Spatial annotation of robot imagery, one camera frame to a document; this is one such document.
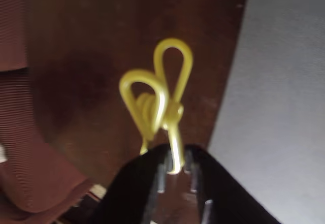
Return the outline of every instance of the dark brown wooden surface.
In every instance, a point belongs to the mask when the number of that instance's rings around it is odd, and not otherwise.
[[[108,185],[141,147],[119,95],[128,70],[153,70],[157,43],[185,41],[194,54],[182,98],[184,143],[207,147],[240,30],[245,0],[29,0],[27,54],[35,116],[45,139]],[[171,86],[182,56],[165,55]],[[166,141],[159,132],[154,145]]]

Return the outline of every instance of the yellow metal hook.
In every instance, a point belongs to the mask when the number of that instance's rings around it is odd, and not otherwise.
[[[165,76],[163,55],[168,48],[176,48],[183,54],[182,69],[173,93],[170,97]],[[192,65],[193,55],[190,48],[181,40],[169,38],[161,41],[153,54],[155,74],[146,70],[132,70],[120,80],[121,96],[130,111],[142,137],[143,143],[140,154],[148,151],[148,141],[152,141],[158,129],[167,130],[172,158],[173,169],[169,174],[178,174],[184,165],[184,154],[178,122],[183,115],[183,105],[180,103],[184,93]],[[143,93],[135,99],[131,85],[141,82],[153,88],[155,95]]]

